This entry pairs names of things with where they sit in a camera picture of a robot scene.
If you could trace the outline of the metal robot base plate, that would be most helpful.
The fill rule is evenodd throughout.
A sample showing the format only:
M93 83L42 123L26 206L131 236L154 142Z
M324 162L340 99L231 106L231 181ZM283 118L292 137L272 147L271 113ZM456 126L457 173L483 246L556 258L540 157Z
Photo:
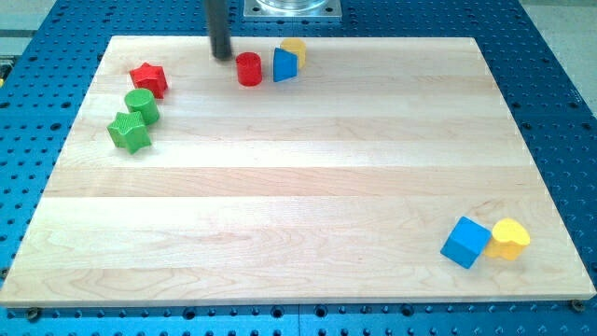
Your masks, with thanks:
M339 20L341 0L243 0L243 16L252 20Z

